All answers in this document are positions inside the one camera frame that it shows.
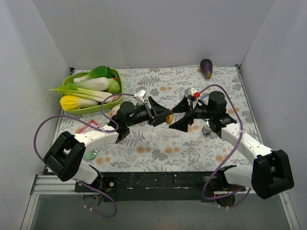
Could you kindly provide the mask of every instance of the black joint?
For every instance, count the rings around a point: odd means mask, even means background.
[[[169,110],[159,105],[152,97],[148,97],[148,101],[152,106],[151,112],[154,116],[153,126],[156,127],[166,121],[166,117],[173,114],[172,110]]]
[[[256,194],[267,199],[294,187],[288,155],[282,151],[258,156],[254,160],[251,183]]]
[[[179,131],[182,132],[188,132],[188,127],[190,124],[190,113],[187,112],[183,118],[181,118],[180,120],[176,121],[175,123],[172,123],[169,128],[173,128],[173,129],[177,129]]]
[[[220,138],[222,138],[222,128],[225,128],[227,125],[234,123],[236,120],[233,119],[229,114],[225,114],[223,117],[212,116],[209,119],[209,126],[213,133],[216,133]]]
[[[134,115],[134,104],[132,102],[123,102],[117,111],[117,118],[122,123],[126,123]]]
[[[208,107],[212,116],[223,117],[226,114],[226,105],[227,101],[222,92],[213,91],[209,94]]]
[[[129,133],[130,133],[129,127],[127,126],[127,124],[122,123],[121,119],[118,119],[118,114],[114,115],[112,117],[112,120],[114,120],[118,124],[118,130],[117,130],[118,138],[117,138],[116,142],[120,142],[126,136],[129,135]],[[112,121],[110,121],[107,125],[113,127],[114,129],[116,128],[115,123],[112,122]]]
[[[44,157],[44,163],[61,181],[67,181],[77,173],[84,152],[85,144],[66,131],[51,146]]]
[[[150,111],[150,109],[149,109],[147,104],[144,104],[144,108],[145,108],[146,113],[148,115],[148,124],[152,125],[154,123],[154,115],[153,114],[155,113],[155,111],[153,111],[153,110]]]
[[[174,113],[184,113],[189,111],[188,99],[183,96],[183,99],[172,109],[172,111]]]
[[[196,100],[196,97],[195,96],[190,96],[190,99],[191,99],[191,101],[195,101]]]
[[[236,167],[236,165],[227,165],[227,166],[221,168],[221,169],[217,172],[217,176],[218,176],[219,182],[221,183],[221,186],[222,186],[223,188],[229,187],[229,183],[227,182],[226,177],[225,177],[225,172],[226,172],[228,169],[231,169],[231,168],[234,168],[234,167]]]

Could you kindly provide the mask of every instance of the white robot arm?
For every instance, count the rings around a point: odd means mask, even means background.
[[[224,94],[218,91],[210,93],[208,105],[197,103],[198,96],[199,93],[194,89],[186,90],[185,97],[172,111],[162,107],[151,97],[148,98],[151,108],[147,103],[136,108],[133,103],[124,102],[118,113],[112,117],[118,124],[115,132],[105,132],[116,128],[112,122],[103,127],[104,132],[91,131],[76,135],[63,132],[44,157],[44,162],[62,181],[72,178],[93,185],[101,174],[94,167],[81,162],[86,152],[123,140],[130,132],[129,126],[147,121],[155,127],[165,122],[166,117],[173,112],[185,112],[185,115],[169,128],[187,132],[188,125],[193,124],[193,119],[209,119],[205,124],[208,132],[211,130],[235,145],[241,130],[236,121],[226,113]],[[263,199],[294,186],[289,159],[284,151],[273,151],[247,133],[243,133],[237,150],[248,159],[253,169],[235,166],[222,168],[220,174],[228,184],[253,188]]]

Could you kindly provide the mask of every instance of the bok choy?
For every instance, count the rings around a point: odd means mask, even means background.
[[[69,83],[69,87],[76,87],[88,90],[103,91],[109,87],[109,80],[107,78],[95,78],[89,80],[83,80],[78,83]]]
[[[75,97],[71,95],[66,95],[62,97],[60,103],[64,111],[71,111],[75,109],[98,105],[98,102],[96,101]]]
[[[101,92],[101,91],[94,91],[94,90],[87,90],[87,89],[81,89],[74,86],[65,86],[61,85],[58,89],[52,89],[50,91],[58,91],[59,93],[65,94],[65,95],[73,95],[85,99],[95,100],[98,102],[103,102],[105,98],[111,96],[112,94],[109,92]],[[107,99],[106,103],[116,101],[118,100],[118,97],[110,97]]]
[[[84,80],[102,77],[112,78],[112,70],[107,66],[98,66],[82,77],[78,77],[78,74],[74,75],[73,82],[81,82]]]

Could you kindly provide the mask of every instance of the white wall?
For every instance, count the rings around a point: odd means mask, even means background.
[[[242,76],[265,144],[286,151],[290,198],[307,228],[307,2],[276,0],[243,63]]]
[[[70,67],[240,64],[274,0],[33,0]]]
[[[59,112],[50,88],[69,69],[31,0],[0,0],[0,229],[21,226],[36,173],[43,169],[33,150],[37,126]],[[44,155],[55,121],[39,134]]]

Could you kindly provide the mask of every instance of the purple eggplant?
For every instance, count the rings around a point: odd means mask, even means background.
[[[200,66],[201,66],[201,70],[202,70],[202,73],[205,76],[205,78],[210,79],[211,76],[212,76],[212,68],[213,68],[213,64],[212,64],[211,60],[210,59],[203,59],[201,61]]]

